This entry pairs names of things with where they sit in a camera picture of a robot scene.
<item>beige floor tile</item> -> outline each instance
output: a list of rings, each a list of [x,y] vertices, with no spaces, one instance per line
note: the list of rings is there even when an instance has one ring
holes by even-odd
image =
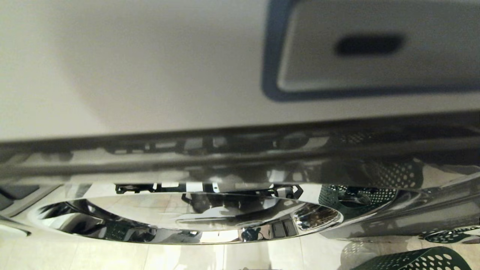
[[[182,200],[171,200],[168,202],[167,204],[167,208],[168,209],[171,209],[171,208],[186,208],[188,206],[187,203],[185,203],[184,201]]]
[[[379,255],[377,243],[350,242],[343,248],[340,255],[339,270],[350,270]]]
[[[150,245],[145,270],[222,270],[223,245]]]
[[[70,270],[142,270],[148,245],[105,240],[79,241]]]
[[[428,242],[425,240],[420,240],[420,242],[421,242],[421,248],[429,248],[429,247],[435,247],[435,246],[445,246],[448,248],[452,248],[452,245],[450,244],[438,244],[438,243]]]
[[[348,241],[331,240],[319,233],[300,238],[305,270],[337,270]]]
[[[480,244],[454,244],[452,248],[463,257],[472,269],[480,269]]]
[[[78,243],[72,241],[45,241],[18,239],[15,241],[5,269],[68,270]]]
[[[418,237],[412,237],[407,240],[407,249],[409,251],[422,249],[421,242],[422,240],[418,239]]]
[[[0,239],[0,270],[6,270],[8,260],[12,254],[13,246],[15,245],[15,240]]]
[[[95,197],[89,199],[89,201],[96,206],[109,210],[112,206],[118,203],[122,197],[120,196],[106,196],[106,197]]]
[[[225,245],[223,269],[270,269],[269,255],[267,242]]]
[[[408,243],[378,243],[380,255],[408,251]]]
[[[429,165],[423,166],[423,184],[422,188],[436,187],[444,185],[451,180],[462,177],[462,174],[455,172],[444,172]]]
[[[299,237],[267,242],[273,269],[302,270],[303,254]]]

